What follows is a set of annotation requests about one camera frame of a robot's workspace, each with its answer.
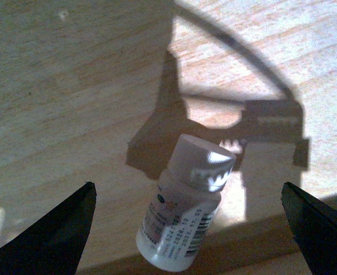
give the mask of wooden surface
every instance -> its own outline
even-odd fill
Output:
[[[296,251],[283,183],[337,206],[337,1],[0,1],[0,246],[93,181],[80,273],[163,274],[135,233],[181,133],[248,141],[187,274]]]
[[[312,275],[302,253],[294,253],[246,266],[221,275]]]

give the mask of white bottle cap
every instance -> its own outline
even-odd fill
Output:
[[[195,136],[181,135],[168,163],[173,177],[194,188],[221,191],[236,156],[230,151]]]

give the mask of barcode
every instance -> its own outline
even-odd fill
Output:
[[[191,243],[189,247],[187,248],[185,257],[193,256],[198,252],[201,242],[205,236],[205,233],[207,232],[207,229],[211,223],[213,216],[214,216],[214,213],[203,215],[203,218],[201,219],[201,222],[199,223],[197,231],[195,232],[193,239],[191,240]]]

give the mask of wooden table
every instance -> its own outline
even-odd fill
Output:
[[[337,1],[0,1],[0,247],[93,181],[80,274],[164,274],[135,234],[181,133],[248,142],[185,274],[297,251],[283,183],[337,207]]]

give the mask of white plastic bottle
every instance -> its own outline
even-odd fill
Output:
[[[136,235],[146,260],[171,272],[193,263],[235,160],[220,146],[180,136]]]

